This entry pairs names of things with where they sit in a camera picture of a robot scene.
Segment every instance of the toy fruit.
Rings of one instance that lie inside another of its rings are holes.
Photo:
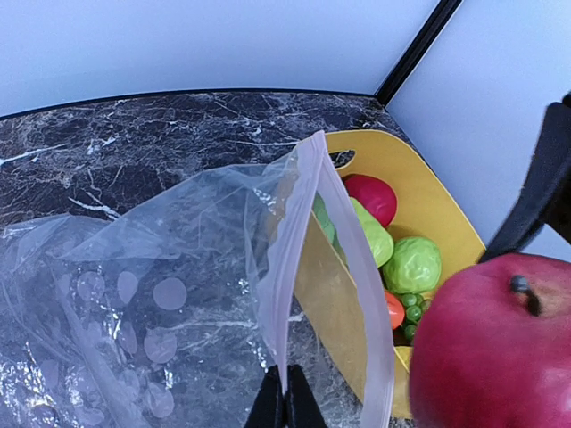
[[[442,272],[440,251],[423,237],[404,238],[394,245],[393,257],[383,266],[389,292],[428,292],[438,284]]]
[[[438,290],[414,338],[419,427],[571,426],[571,264],[509,254]]]
[[[385,292],[386,305],[389,308],[389,317],[391,318],[391,327],[394,330],[404,321],[404,307],[399,300],[389,292]]]
[[[404,327],[404,337],[409,342],[412,342],[416,332],[417,332],[417,327],[414,324],[409,324],[406,327]]]
[[[422,309],[418,305],[412,305],[406,310],[407,321],[417,323],[422,317]]]
[[[333,223],[325,209],[325,203],[319,194],[315,195],[315,200],[313,201],[313,213],[315,214],[319,225],[323,229],[323,233],[327,237],[327,240],[329,243],[333,243],[335,239],[335,226],[333,226]]]
[[[396,195],[393,189],[378,178],[354,175],[347,178],[345,188],[349,196],[377,219],[383,227],[387,227],[396,215]]]
[[[381,226],[377,219],[371,216],[355,198],[349,199],[357,213],[360,225],[365,232],[365,237],[367,237],[368,246],[373,253],[375,263],[379,268],[383,266],[393,255],[393,238],[385,228]]]
[[[416,294],[409,292],[401,296],[401,303],[405,308],[408,308],[409,306],[412,305],[418,305],[419,301]]]

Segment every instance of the grape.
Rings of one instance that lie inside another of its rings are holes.
[[[422,310],[419,305],[412,305],[407,308],[406,315],[410,322],[417,323],[420,317],[422,317]]]
[[[402,306],[409,308],[410,306],[416,305],[418,303],[417,296],[410,292],[403,294],[401,296]]]
[[[404,327],[404,336],[410,342],[412,342],[412,339],[414,339],[414,335],[416,332],[417,332],[417,327],[413,324],[410,324],[410,325],[407,325],[406,327]]]

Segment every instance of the white wall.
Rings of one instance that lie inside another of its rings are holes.
[[[437,0],[2,0],[0,116],[178,89],[374,93]]]
[[[485,242],[515,202],[545,107],[571,90],[569,0],[465,1],[389,104]],[[550,228],[529,252],[571,260]]]

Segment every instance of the plastic bag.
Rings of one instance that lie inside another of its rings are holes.
[[[7,227],[8,426],[242,426],[264,369],[278,364],[287,385],[288,318],[317,192],[366,321],[361,426],[386,426],[385,296],[323,132],[269,165],[200,173],[113,222],[62,215]]]

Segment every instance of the red apple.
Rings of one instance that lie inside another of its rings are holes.
[[[418,427],[571,427],[571,264],[510,254],[459,272],[413,344]]]
[[[387,227],[396,215],[396,194],[383,180],[355,174],[345,180],[347,193]]]

